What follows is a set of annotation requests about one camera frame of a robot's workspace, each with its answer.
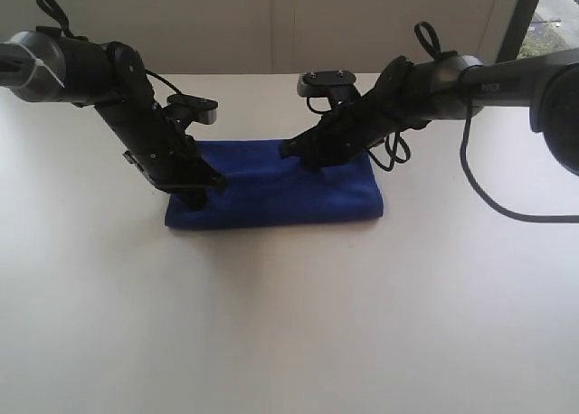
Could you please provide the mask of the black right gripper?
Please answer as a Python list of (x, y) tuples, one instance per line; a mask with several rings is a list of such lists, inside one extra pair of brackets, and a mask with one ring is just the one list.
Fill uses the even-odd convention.
[(310, 172), (348, 164), (366, 150), (384, 143), (390, 165), (407, 161), (407, 144), (400, 136), (403, 121), (370, 93), (353, 102), (344, 102), (322, 116), (316, 131), (284, 139), (282, 159), (297, 157)]

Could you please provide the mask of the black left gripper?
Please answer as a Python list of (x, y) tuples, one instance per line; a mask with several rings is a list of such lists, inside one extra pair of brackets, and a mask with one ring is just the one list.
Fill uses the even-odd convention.
[(208, 203), (206, 189), (226, 190), (226, 177), (203, 159), (195, 139), (170, 119), (153, 92), (95, 105), (127, 149), (127, 156), (158, 190), (178, 193), (191, 211)]

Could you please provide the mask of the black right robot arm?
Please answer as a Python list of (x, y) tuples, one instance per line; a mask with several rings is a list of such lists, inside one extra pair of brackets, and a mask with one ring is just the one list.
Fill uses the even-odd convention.
[(391, 134), (474, 117), (485, 107), (527, 107), (532, 131), (560, 165), (578, 172), (576, 49), (492, 65), (459, 54), (422, 64), (401, 56), (365, 94), (349, 94), (314, 127), (283, 141), (280, 154), (314, 169), (345, 165)]

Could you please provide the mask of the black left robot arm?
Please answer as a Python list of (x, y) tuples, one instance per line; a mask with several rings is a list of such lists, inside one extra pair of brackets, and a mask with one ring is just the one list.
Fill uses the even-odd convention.
[(126, 148), (124, 157), (159, 191), (199, 211), (225, 176), (186, 130), (211, 125), (218, 104), (176, 89), (161, 106), (137, 51), (122, 42), (68, 38), (55, 27), (17, 33), (1, 45), (1, 85), (31, 103), (92, 107)]

